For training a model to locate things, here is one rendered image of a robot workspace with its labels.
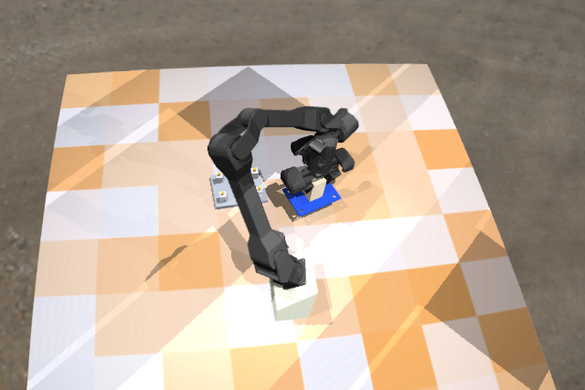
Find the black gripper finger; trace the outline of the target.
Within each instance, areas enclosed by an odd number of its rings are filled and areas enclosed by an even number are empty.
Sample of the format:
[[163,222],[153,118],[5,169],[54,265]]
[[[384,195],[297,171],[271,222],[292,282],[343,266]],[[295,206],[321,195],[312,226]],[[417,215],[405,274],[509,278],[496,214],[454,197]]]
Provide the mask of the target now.
[[[301,173],[301,172],[304,172],[303,168],[302,168],[302,169],[299,169],[298,171],[299,171],[300,173]],[[313,183],[311,183],[311,184],[307,185],[307,186],[304,188],[304,191],[305,191],[305,192],[308,194],[308,193],[309,193],[309,192],[310,192],[310,191],[311,191],[313,188],[314,188],[314,185],[313,185]]]
[[338,170],[336,172],[333,172],[331,174],[327,174],[324,176],[325,180],[326,180],[326,184],[330,183],[331,181],[333,181],[334,179],[336,179],[336,177],[340,176],[341,172]]

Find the blue plate with square grey handle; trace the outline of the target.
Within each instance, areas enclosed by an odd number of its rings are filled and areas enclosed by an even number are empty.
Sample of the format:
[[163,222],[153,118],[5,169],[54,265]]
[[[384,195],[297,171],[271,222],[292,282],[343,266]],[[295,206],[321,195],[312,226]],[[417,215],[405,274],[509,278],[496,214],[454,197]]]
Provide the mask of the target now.
[[[290,194],[287,188],[282,189],[298,216],[304,216],[341,199],[332,184],[326,184],[324,177],[313,178],[312,183],[314,188],[308,194],[304,190],[296,194]],[[333,197],[333,195],[336,197]],[[303,210],[303,212],[300,210]]]

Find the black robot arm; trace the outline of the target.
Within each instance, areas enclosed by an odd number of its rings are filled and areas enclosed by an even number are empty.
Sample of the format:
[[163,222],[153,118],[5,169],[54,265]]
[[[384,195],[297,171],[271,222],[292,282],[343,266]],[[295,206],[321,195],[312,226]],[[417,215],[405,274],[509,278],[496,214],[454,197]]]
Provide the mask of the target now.
[[306,285],[306,260],[289,254],[285,235],[271,229],[250,173],[251,150],[258,143],[263,127],[293,127],[316,132],[314,136],[291,143],[294,156],[301,155],[306,164],[309,148],[314,158],[331,160],[337,144],[345,142],[357,130],[358,120],[348,109],[332,114],[328,107],[320,106],[302,106],[294,110],[245,108],[209,141],[208,154],[227,178],[248,230],[247,247],[256,272],[289,290]]

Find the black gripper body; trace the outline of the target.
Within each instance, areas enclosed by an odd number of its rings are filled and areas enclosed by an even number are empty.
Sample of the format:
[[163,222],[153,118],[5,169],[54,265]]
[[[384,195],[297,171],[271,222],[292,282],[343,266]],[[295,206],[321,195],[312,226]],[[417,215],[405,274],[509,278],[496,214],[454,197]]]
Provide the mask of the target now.
[[295,166],[283,170],[281,179],[290,192],[296,194],[301,192],[307,185],[311,184],[313,178],[320,178],[339,170],[339,164],[342,166],[344,173],[351,171],[355,167],[355,160],[345,148],[335,150],[335,155],[331,160],[320,161],[313,157],[311,148],[307,149],[309,159],[306,162],[307,167],[303,168],[304,172],[299,172]]

